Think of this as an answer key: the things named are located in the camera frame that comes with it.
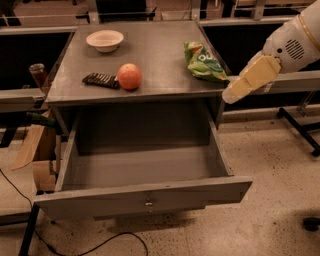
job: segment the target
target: cabinet top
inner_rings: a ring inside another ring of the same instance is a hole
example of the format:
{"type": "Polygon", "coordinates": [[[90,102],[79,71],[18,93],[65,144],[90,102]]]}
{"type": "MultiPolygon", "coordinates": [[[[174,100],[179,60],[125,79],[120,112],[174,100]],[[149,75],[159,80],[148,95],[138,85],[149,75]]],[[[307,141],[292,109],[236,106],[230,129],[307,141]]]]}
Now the cabinet top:
{"type": "Polygon", "coordinates": [[[50,88],[51,106],[86,105],[108,102],[206,97],[220,93],[223,83],[197,79],[187,69],[183,43],[202,41],[205,36],[193,21],[113,22],[79,26],[63,56],[50,88]],[[116,30],[124,35],[120,47],[100,53],[86,43],[99,30],[116,30]],[[82,79],[90,73],[116,75],[125,63],[136,64],[142,83],[134,91],[87,86],[82,79]]]}

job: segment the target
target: snack bag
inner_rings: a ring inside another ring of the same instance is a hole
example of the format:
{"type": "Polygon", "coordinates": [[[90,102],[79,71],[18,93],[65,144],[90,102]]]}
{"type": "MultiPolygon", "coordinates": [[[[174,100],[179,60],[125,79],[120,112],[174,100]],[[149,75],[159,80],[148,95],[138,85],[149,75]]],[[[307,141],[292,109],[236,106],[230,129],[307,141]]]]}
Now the snack bag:
{"type": "Polygon", "coordinates": [[[228,80],[216,57],[203,43],[184,42],[184,53],[188,69],[195,77],[214,82],[228,80]]]}

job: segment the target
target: drawer handle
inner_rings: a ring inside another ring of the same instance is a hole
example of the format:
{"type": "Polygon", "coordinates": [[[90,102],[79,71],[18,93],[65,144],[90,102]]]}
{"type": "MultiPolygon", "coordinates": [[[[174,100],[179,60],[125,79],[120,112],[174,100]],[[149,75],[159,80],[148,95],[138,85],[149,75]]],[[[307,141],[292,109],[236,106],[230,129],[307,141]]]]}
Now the drawer handle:
{"type": "Polygon", "coordinates": [[[153,203],[151,202],[149,197],[147,198],[147,202],[144,204],[144,206],[146,206],[146,207],[152,207],[153,206],[153,203]]]}
{"type": "Polygon", "coordinates": [[[152,202],[146,202],[144,205],[145,205],[146,207],[151,207],[151,206],[153,206],[153,203],[152,203],[152,202]]]}

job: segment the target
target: bowl rim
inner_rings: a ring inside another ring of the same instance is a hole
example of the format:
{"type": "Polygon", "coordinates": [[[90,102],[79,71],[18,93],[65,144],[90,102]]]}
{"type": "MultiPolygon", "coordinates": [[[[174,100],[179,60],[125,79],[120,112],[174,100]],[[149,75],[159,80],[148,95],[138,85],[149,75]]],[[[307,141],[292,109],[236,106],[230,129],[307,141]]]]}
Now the bowl rim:
{"type": "Polygon", "coordinates": [[[116,31],[116,30],[110,30],[110,29],[108,29],[108,30],[99,30],[99,31],[96,31],[96,32],[91,33],[90,35],[87,36],[86,42],[87,42],[88,45],[93,46],[93,47],[112,47],[112,46],[115,46],[115,45],[120,44],[120,43],[123,41],[123,39],[124,39],[124,36],[123,36],[123,34],[122,34],[121,32],[116,31]],[[108,45],[96,45],[96,44],[93,44],[93,43],[90,41],[93,37],[95,37],[95,36],[97,36],[97,35],[99,35],[99,34],[103,34],[103,33],[113,33],[113,34],[117,34],[117,35],[120,36],[120,39],[118,39],[115,43],[113,43],[113,44],[108,44],[108,45]]]}

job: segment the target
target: apple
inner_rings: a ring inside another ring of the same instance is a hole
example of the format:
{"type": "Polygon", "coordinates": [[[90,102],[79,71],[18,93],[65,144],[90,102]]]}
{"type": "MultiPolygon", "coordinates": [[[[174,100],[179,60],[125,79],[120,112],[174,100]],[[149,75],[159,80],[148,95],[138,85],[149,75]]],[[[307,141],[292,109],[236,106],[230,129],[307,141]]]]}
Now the apple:
{"type": "Polygon", "coordinates": [[[126,90],[138,88],[142,81],[142,74],[137,65],[127,63],[122,65],[117,73],[120,86],[126,90]]]}

